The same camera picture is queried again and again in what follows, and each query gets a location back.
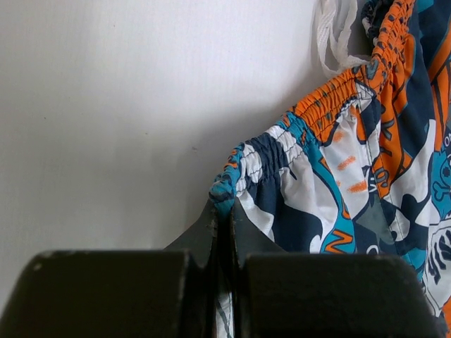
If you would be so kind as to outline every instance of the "cartoon print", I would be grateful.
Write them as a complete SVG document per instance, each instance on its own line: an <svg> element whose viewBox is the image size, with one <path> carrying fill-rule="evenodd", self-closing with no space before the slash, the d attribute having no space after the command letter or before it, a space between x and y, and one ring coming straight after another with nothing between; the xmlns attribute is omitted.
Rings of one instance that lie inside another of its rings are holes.
<svg viewBox="0 0 451 338"><path fill-rule="evenodd" d="M450 14L446 0L373 6L371 61L239 145L210 191L224 215L238 195L288 251L400 256L437 319L451 317Z"/></svg>

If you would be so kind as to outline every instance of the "white wall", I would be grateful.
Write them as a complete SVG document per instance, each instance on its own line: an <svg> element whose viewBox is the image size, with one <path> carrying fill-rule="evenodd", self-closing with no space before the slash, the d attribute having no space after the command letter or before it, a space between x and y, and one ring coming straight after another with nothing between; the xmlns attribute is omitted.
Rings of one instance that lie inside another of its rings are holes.
<svg viewBox="0 0 451 338"><path fill-rule="evenodd" d="M0 309L38 251L161 248L192 223L230 150L324 82L313 12L0 0Z"/></svg>

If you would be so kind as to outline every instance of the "board shorts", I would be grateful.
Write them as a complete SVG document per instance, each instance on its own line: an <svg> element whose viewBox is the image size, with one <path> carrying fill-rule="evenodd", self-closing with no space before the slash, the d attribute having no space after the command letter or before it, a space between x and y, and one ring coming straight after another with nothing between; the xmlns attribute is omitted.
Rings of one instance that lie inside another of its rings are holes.
<svg viewBox="0 0 451 338"><path fill-rule="evenodd" d="M449 0L367 2L369 63L235 147L209 192L222 218L237 197L286 251L400 256L442 332L451 327L450 14Z"/></svg>

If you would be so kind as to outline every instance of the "gathered fabric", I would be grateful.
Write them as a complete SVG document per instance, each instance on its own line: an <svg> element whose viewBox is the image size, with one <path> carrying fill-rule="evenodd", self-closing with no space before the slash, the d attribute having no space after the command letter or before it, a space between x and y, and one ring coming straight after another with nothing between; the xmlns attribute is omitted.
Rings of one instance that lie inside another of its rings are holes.
<svg viewBox="0 0 451 338"><path fill-rule="evenodd" d="M225 218L237 197L255 226L286 251L400 256L445 333L451 1L368 1L361 20L373 45L369 62L347 52L357 11L351 7L338 40L331 25L336 9L317 12L321 64L332 78L265 133L235 147L210 199ZM336 71L325 64L328 43Z"/></svg>

